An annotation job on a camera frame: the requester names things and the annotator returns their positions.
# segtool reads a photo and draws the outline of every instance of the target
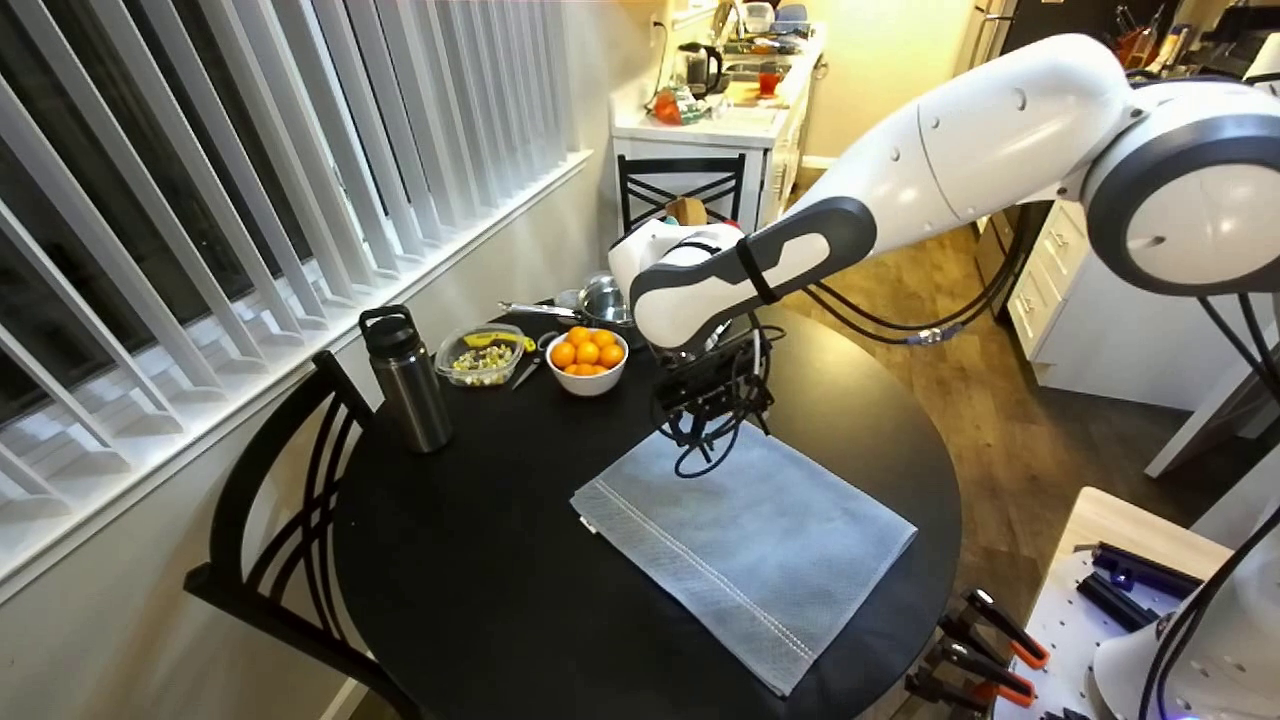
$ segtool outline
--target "chair back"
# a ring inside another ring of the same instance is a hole
[[[355,643],[333,571],[333,509],[343,487],[343,456],[368,431],[371,410],[359,389],[321,354],[316,372],[267,416],[237,461],[207,536],[207,565],[182,589],[219,613],[323,662],[385,698],[399,717],[421,717],[412,698]],[[267,478],[283,448],[307,442],[304,487],[259,541],[257,521],[267,505]]]
[[[748,155],[615,155],[623,235],[666,211],[676,198],[697,198],[711,222],[736,223],[745,165]]]

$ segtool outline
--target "kitchen counter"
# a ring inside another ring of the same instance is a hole
[[[767,99],[736,105],[730,90],[711,95],[711,118],[692,125],[660,125],[644,112],[652,75],[640,75],[612,92],[612,138],[627,139],[686,139],[686,143],[730,143],[730,148],[767,148],[791,122],[807,112],[813,73],[826,48],[826,32],[816,29],[797,56],[725,56],[725,65],[745,62],[780,62],[791,65]]]
[[[767,99],[748,99],[757,81],[730,81],[714,92],[711,112],[692,125],[660,125],[644,112],[652,75],[640,75],[612,92],[612,155],[656,159],[656,155],[745,155],[741,179],[741,229],[765,229],[777,222],[800,175],[800,139],[813,95],[816,65],[826,48],[826,32],[816,29],[791,56],[725,56],[725,65],[780,62],[785,81]],[[685,193],[692,179],[666,179],[665,193]]]

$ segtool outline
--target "cabinet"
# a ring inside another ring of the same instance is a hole
[[[644,112],[644,85],[627,85],[612,95],[612,155],[745,155],[741,223],[758,229],[777,222],[797,190],[804,159],[804,118],[813,99],[813,73],[824,42],[807,42],[804,56],[789,56],[789,75],[777,99],[765,105],[719,105],[711,118],[692,125],[656,125]],[[692,190],[697,175],[665,179],[665,190]]]
[[[1193,413],[1245,369],[1197,300],[1156,297],[1104,269],[1085,210],[1054,200],[1007,297],[1021,354],[1045,389]]]

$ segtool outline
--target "bottle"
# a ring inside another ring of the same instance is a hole
[[[437,361],[404,304],[359,313],[371,375],[385,389],[385,426],[412,451],[437,451],[450,437]]]

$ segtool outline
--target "bowl of oranges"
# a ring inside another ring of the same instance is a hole
[[[569,329],[543,347],[569,397],[603,397],[627,369],[627,341],[612,329]]]

